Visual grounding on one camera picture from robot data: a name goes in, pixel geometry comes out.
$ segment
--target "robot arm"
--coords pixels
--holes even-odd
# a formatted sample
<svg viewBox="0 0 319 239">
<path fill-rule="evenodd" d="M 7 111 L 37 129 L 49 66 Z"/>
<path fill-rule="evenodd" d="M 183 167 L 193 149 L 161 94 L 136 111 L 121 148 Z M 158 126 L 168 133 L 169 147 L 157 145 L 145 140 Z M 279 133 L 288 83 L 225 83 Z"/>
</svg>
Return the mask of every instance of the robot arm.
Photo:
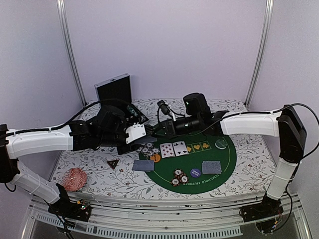
<svg viewBox="0 0 319 239">
<path fill-rule="evenodd" d="M 172 138 L 195 131 L 211 135 L 261 134 L 280 138 L 281 153 L 275 175 L 261 203 L 242 207 L 244 221 L 253 221 L 282 213 L 280 198 L 293 179 L 304 158 L 307 132 L 293 107 L 273 112 L 211 113 L 203 94 L 193 93 L 183 98 L 189 117 L 159 122 L 166 137 Z M 162 102 L 158 106 L 169 113 Z"/>
<path fill-rule="evenodd" d="M 51 213 L 82 221 L 88 221 L 90 207 L 70 202 L 63 186 L 41 178 L 18 158 L 55 150 L 95 150 L 99 146 L 116 146 L 119 153 L 126 153 L 135 149 L 134 140 L 152 133 L 151 126 L 128 125 L 123 113 L 112 106 L 103 106 L 92 122 L 77 120 L 57 130 L 51 128 L 16 134 L 18 130 L 0 125 L 0 183 L 14 184 L 41 197 L 50 205 Z"/>
<path fill-rule="evenodd" d="M 257 220 L 278 214 L 283 209 L 280 204 L 287 184 L 296 173 L 303 159 L 306 130 L 292 107 L 275 113 L 211 113 L 203 94 L 194 93 L 184 97 L 189 117 L 168 119 L 160 122 L 157 129 L 149 125 L 128 125 L 124 113 L 113 106 L 103 106 L 90 122 L 71 121 L 58 130 L 26 132 L 14 134 L 0 125 L 0 183 L 20 186 L 30 193 L 43 198 L 51 205 L 54 213 L 77 220 L 88 221 L 90 207 L 82 208 L 70 199 L 59 184 L 39 177 L 18 161 L 20 156 L 53 150 L 97 149 L 99 146 L 116 146 L 118 154 L 137 148 L 136 139 L 157 136 L 156 131 L 165 130 L 166 137 L 186 135 L 195 131 L 206 131 L 216 136 L 230 134 L 263 134 L 280 138 L 280 160 L 274 178 L 260 204 L 243 207 L 244 221 Z M 160 108 L 166 114 L 165 104 Z"/>
</svg>

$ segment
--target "wire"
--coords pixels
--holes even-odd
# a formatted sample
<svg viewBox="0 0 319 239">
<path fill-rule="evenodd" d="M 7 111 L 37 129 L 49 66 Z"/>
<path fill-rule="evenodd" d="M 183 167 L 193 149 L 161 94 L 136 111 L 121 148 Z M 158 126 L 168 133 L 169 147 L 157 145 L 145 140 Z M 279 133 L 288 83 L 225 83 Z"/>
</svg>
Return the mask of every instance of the wire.
<svg viewBox="0 0 319 239">
<path fill-rule="evenodd" d="M 200 131 L 199 133 L 195 133 L 195 134 L 188 134 L 188 135 L 178 135 L 178 134 L 173 134 L 173 133 L 170 133 L 170 132 L 167 132 L 167 130 L 165 128 L 163 128 L 161 122 L 160 122 L 160 117 L 159 117 L 159 112 L 160 112 L 160 109 L 158 109 L 158 124 L 164 129 L 164 131 L 167 133 L 167 134 L 170 134 L 170 135 L 173 135 L 173 136 L 176 136 L 176 137 L 193 137 L 193 136 L 197 136 L 199 134 L 202 134 L 204 133 L 205 131 L 207 131 L 208 129 L 210 129 L 212 126 L 214 126 L 216 123 L 226 119 L 226 118 L 230 118 L 230 117 L 233 117 L 233 116 L 238 116 L 238 115 L 248 115 L 248 114 L 265 114 L 265 115 L 269 115 L 269 114 L 276 114 L 276 113 L 279 113 L 281 111 L 284 111 L 290 107 L 293 107 L 293 106 L 302 106 L 302 107 L 305 107 L 306 109 L 308 109 L 315 117 L 317 123 L 318 123 L 318 128 L 319 128 L 319 118 L 318 116 L 316 115 L 316 113 L 307 105 L 305 104 L 301 104 L 301 103 L 294 103 L 294 104 L 291 104 L 291 105 L 288 105 L 288 106 L 285 106 L 279 110 L 276 110 L 276 111 L 273 111 L 273 112 L 269 112 L 269 111 L 265 111 L 265 112 L 260 112 L 260 111 L 252 111 L 252 112 L 241 112 L 241 113 L 234 113 L 234 114 L 231 114 L 231 115 L 227 115 L 227 116 L 224 116 L 218 120 L 216 120 L 214 123 L 212 123 L 210 126 L 208 126 L 207 128 L 205 128 L 204 130 Z M 315 152 L 317 150 L 317 148 L 319 147 L 319 140 L 318 140 L 318 143 L 317 145 L 313 148 L 313 150 L 311 150 L 309 153 L 307 153 L 306 155 L 303 156 L 302 159 L 308 157 L 309 155 L 311 155 L 313 152 Z"/>
<path fill-rule="evenodd" d="M 285 192 L 287 193 L 287 195 L 288 195 L 289 198 L 290 198 L 290 202 L 291 202 L 291 203 L 290 203 L 290 212 L 289 212 L 288 217 L 287 217 L 287 219 L 285 220 L 285 222 L 284 222 L 283 224 L 281 224 L 280 227 L 276 228 L 276 229 L 274 230 L 274 232 L 276 232 L 276 231 L 278 231 L 279 229 L 283 228 L 283 226 L 288 222 L 288 220 L 289 220 L 289 218 L 290 218 L 290 215 L 291 215 L 291 213 L 292 213 L 292 211 L 293 211 L 293 198 L 292 198 L 291 195 L 288 193 L 288 190 L 287 190 L 288 185 L 289 185 L 289 184 L 287 184 L 287 186 L 286 186 Z"/>
<path fill-rule="evenodd" d="M 307 105 L 305 105 L 305 104 L 302 104 L 302 103 L 294 103 L 294 104 L 288 105 L 288 106 L 286 106 L 286 107 L 283 107 L 283 108 L 280 109 L 280 110 L 274 111 L 274 114 L 275 114 L 275 113 L 278 113 L 278 112 L 280 112 L 280 111 L 283 111 L 283 110 L 285 110 L 285 109 L 288 109 L 288 108 L 290 108 L 290 107 L 293 107 L 293 106 L 302 106 L 302 107 L 307 108 L 311 113 L 313 113 L 313 115 L 315 116 L 316 121 L 317 121 L 317 123 L 318 123 L 318 126 L 319 126 L 319 119 L 318 119 L 318 116 L 316 115 L 316 113 L 315 113 L 315 112 L 313 111 L 313 109 L 311 109 L 309 106 L 307 106 Z M 319 147 L 319 141 L 318 141 L 317 145 L 313 148 L 313 150 L 311 150 L 309 153 L 307 153 L 306 155 L 303 156 L 303 159 L 306 158 L 306 157 L 308 157 L 309 155 L 311 155 L 313 152 L 315 152 L 318 147 Z"/>
<path fill-rule="evenodd" d="M 4 183 L 5 187 L 12 193 L 14 193 L 16 191 L 16 185 L 14 186 L 14 189 L 10 189 L 6 183 Z"/>
<path fill-rule="evenodd" d="M 69 238 L 69 239 L 74 239 L 74 237 L 71 234 L 71 231 L 68 229 L 67 225 L 66 225 L 66 220 L 64 219 L 64 221 L 59 217 L 59 215 L 57 215 L 57 213 L 55 212 L 55 210 L 52 209 L 51 205 L 44 200 L 45 203 L 49 206 L 49 208 L 51 209 L 51 211 L 55 214 L 55 216 L 59 219 L 59 221 L 62 223 L 63 227 L 64 227 L 64 233 L 65 235 Z"/>
<path fill-rule="evenodd" d="M 289 211 L 289 214 L 288 214 L 286 220 L 284 221 L 284 223 L 280 225 L 280 227 L 278 227 L 278 228 L 276 227 L 276 225 L 279 224 L 279 223 L 277 223 L 276 225 L 272 226 L 271 228 L 266 229 L 265 231 L 267 231 L 267 232 L 266 232 L 266 233 L 263 233 L 264 235 L 274 233 L 274 232 L 278 231 L 279 229 L 283 228 L 284 225 L 288 222 L 288 220 L 289 220 L 289 218 L 290 218 L 290 215 L 291 215 L 291 213 L 292 213 L 292 211 L 293 211 L 293 198 L 292 198 L 291 195 L 288 193 L 288 186 L 289 186 L 289 184 L 287 184 L 286 189 L 285 189 L 285 192 L 286 192 L 286 194 L 287 194 L 287 195 L 289 196 L 289 198 L 290 198 L 290 211 Z M 278 221 L 280 218 L 282 218 L 282 214 L 279 212 L 279 217 L 278 217 L 277 221 Z"/>
<path fill-rule="evenodd" d="M 92 106 L 94 105 L 97 105 L 99 103 L 104 103 L 104 102 L 109 102 L 109 101 L 117 101 L 117 102 L 121 102 L 123 104 L 126 104 L 130 107 L 132 107 L 136 113 L 138 114 L 139 116 L 139 119 L 142 120 L 142 117 L 141 117 L 141 114 L 140 114 L 140 111 L 136 108 L 136 106 L 134 106 L 133 104 L 129 103 L 129 102 L 126 102 L 126 101 L 123 101 L 123 100 L 120 100 L 120 99 L 104 99 L 104 100 L 100 100 L 100 101 L 96 101 L 96 102 L 93 102 L 85 107 L 83 107 L 83 109 L 81 109 L 78 113 L 76 113 L 71 119 L 69 119 L 67 122 L 65 122 L 64 124 L 61 124 L 59 126 L 56 126 L 56 127 L 52 127 L 52 128 L 31 128 L 31 129 L 23 129 L 23 130 L 18 130 L 16 132 L 11 132 L 11 133 L 7 133 L 7 134 L 3 134 L 0 136 L 0 139 L 1 138 L 6 138 L 6 137 L 9 137 L 9 136 L 13 136 L 15 134 L 20 134 L 20 133 L 29 133 L 29 132 L 39 132 L 39 131 L 53 131 L 53 130 L 59 130 L 59 129 L 62 129 L 63 127 L 67 126 L 71 121 L 73 121 L 75 118 L 77 118 L 80 114 L 82 114 L 84 111 L 86 111 L 87 109 L 91 108 Z"/>
<path fill-rule="evenodd" d="M 207 135 L 205 133 L 203 133 L 203 136 L 205 137 L 205 139 L 200 139 L 200 140 L 192 140 L 189 138 L 190 141 L 192 141 L 193 143 L 200 143 L 200 142 L 203 142 L 203 141 L 206 141 L 207 140 Z"/>
<path fill-rule="evenodd" d="M 158 124 L 164 129 L 164 131 L 167 133 L 167 134 L 170 134 L 170 135 L 173 135 L 173 136 L 176 136 L 176 137 L 193 137 L 193 136 L 197 136 L 197 135 L 200 135 L 202 133 L 204 133 L 205 131 L 207 131 L 208 129 L 210 129 L 212 126 L 214 126 L 215 124 L 217 124 L 218 122 L 226 119 L 226 118 L 230 118 L 230 117 L 233 117 L 233 116 L 238 116 L 238 115 L 247 115 L 247 114 L 271 114 L 271 112 L 259 112 L 259 111 L 255 111 L 255 112 L 240 112 L 240 113 L 234 113 L 234 114 L 231 114 L 231 115 L 228 115 L 228 116 L 224 116 L 218 120 L 216 120 L 214 123 L 212 123 L 210 126 L 208 126 L 207 128 L 203 129 L 201 132 L 198 132 L 198 133 L 195 133 L 195 134 L 188 134 L 188 135 L 179 135 L 179 134 L 174 134 L 174 133 L 170 133 L 170 132 L 167 132 L 167 130 L 163 127 L 162 123 L 160 122 L 160 108 L 158 108 Z"/>
<path fill-rule="evenodd" d="M 167 107 L 169 108 L 169 110 L 170 111 L 172 111 L 175 115 L 177 115 L 177 116 L 182 116 L 182 117 L 186 117 L 185 115 L 183 115 L 183 114 L 179 114 L 179 113 L 176 113 L 175 111 L 173 111 L 168 105 L 167 105 Z"/>
</svg>

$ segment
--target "green poker mat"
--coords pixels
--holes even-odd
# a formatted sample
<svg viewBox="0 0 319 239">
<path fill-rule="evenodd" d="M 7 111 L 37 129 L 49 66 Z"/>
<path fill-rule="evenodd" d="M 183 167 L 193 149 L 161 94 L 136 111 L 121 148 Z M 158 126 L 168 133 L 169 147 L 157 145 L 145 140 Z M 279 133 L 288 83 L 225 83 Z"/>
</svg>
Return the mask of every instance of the green poker mat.
<svg viewBox="0 0 319 239">
<path fill-rule="evenodd" d="M 227 142 L 226 149 L 218 149 L 215 142 L 218 139 L 224 139 Z M 217 137 L 211 135 L 200 134 L 194 137 L 177 137 L 174 139 L 159 138 L 154 142 L 154 148 L 159 149 L 162 143 L 174 143 L 184 141 L 191 148 L 188 155 L 161 158 L 155 163 L 155 170 L 146 172 L 146 174 L 158 185 L 170 191 L 182 194 L 198 194 L 211 191 L 225 183 L 232 175 L 236 166 L 236 149 L 234 143 L 228 136 Z M 149 156 L 139 153 L 140 160 L 150 160 Z M 203 161 L 220 161 L 221 174 L 202 174 L 199 178 L 193 178 L 190 174 L 191 170 L 196 168 L 201 170 Z M 185 185 L 180 184 L 174 187 L 171 180 L 174 178 L 174 170 L 181 169 L 188 177 L 189 182 Z"/>
</svg>

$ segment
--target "white wall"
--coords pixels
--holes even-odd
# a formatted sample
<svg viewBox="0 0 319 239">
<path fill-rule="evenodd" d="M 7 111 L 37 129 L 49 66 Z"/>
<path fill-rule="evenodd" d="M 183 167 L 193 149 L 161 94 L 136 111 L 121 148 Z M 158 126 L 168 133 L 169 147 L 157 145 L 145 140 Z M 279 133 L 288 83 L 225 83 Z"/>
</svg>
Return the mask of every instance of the white wall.
<svg viewBox="0 0 319 239">
<path fill-rule="evenodd" d="M 270 110 L 301 102 L 319 114 L 319 2 L 275 1 L 265 57 L 250 110 Z M 308 130 L 306 152 L 319 139 L 314 117 L 297 108 Z M 279 142 L 268 138 L 274 155 Z M 291 185 L 297 191 L 314 238 L 319 228 L 319 151 L 303 160 Z"/>
<path fill-rule="evenodd" d="M 86 98 L 123 73 L 133 98 L 244 100 L 266 1 L 68 0 L 67 19 Z"/>
<path fill-rule="evenodd" d="M 0 0 L 0 123 L 31 128 L 65 122 L 80 108 L 56 1 Z M 57 152 L 21 160 L 48 178 Z M 0 238 L 17 239 L 31 196 L 0 185 Z"/>
</svg>

